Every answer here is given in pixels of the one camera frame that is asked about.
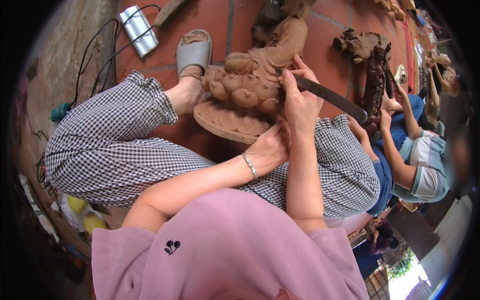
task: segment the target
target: yellow fruit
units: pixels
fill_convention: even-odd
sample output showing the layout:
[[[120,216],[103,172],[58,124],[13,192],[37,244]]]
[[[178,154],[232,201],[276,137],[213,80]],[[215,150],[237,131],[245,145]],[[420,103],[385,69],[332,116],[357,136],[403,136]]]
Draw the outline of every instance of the yellow fruit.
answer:
[[[92,234],[93,229],[95,228],[105,228],[107,229],[107,224],[100,219],[95,213],[88,213],[84,217],[84,227],[85,230]]]
[[[67,196],[68,206],[75,212],[81,213],[87,208],[88,202],[72,196]]]

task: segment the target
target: green plant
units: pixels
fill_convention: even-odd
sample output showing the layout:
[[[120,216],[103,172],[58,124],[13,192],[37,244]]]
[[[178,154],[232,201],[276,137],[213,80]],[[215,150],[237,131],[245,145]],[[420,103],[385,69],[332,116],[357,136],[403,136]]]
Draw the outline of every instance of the green plant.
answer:
[[[387,273],[391,278],[400,278],[412,268],[412,262],[415,259],[415,254],[412,249],[408,248],[403,255],[403,258],[393,266],[387,267]]]

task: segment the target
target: blue jeans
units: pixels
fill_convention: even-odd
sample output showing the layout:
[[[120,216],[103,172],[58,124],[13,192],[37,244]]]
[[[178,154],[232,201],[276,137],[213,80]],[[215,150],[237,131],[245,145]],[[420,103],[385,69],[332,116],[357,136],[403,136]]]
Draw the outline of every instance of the blue jeans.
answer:
[[[408,99],[410,101],[410,105],[412,106],[413,116],[415,117],[415,120],[418,121],[423,112],[423,101],[418,95],[414,94],[408,94]],[[390,133],[392,134],[392,139],[396,149],[400,151],[404,141],[408,138],[403,112],[396,112],[393,114]],[[380,181],[380,196],[378,197],[375,205],[367,211],[368,214],[375,216],[382,212],[387,204],[388,199],[392,197],[392,194],[390,193],[392,189],[392,171],[390,170],[390,165],[385,157],[383,139],[373,142],[372,150],[378,156],[381,164],[381,167],[375,166],[375,164],[373,165]]]

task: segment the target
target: green power plug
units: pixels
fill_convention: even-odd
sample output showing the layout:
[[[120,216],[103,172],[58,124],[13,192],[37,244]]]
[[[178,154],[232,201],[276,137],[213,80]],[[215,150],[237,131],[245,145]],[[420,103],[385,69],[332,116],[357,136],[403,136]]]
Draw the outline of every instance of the green power plug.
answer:
[[[60,104],[50,113],[50,120],[52,122],[60,122],[70,112],[70,109],[71,107],[69,103]]]

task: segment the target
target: cherry embroidery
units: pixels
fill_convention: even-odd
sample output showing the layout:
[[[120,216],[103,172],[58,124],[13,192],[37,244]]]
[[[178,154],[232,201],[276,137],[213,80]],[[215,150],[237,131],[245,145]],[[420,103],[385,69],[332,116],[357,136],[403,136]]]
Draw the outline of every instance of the cherry embroidery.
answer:
[[[163,250],[165,250],[165,252],[168,253],[169,255],[172,255],[173,253],[175,253],[175,251],[178,248],[180,248],[180,241],[176,240],[174,242],[173,240],[169,240],[169,241],[167,241],[167,247],[168,248],[164,248]]]

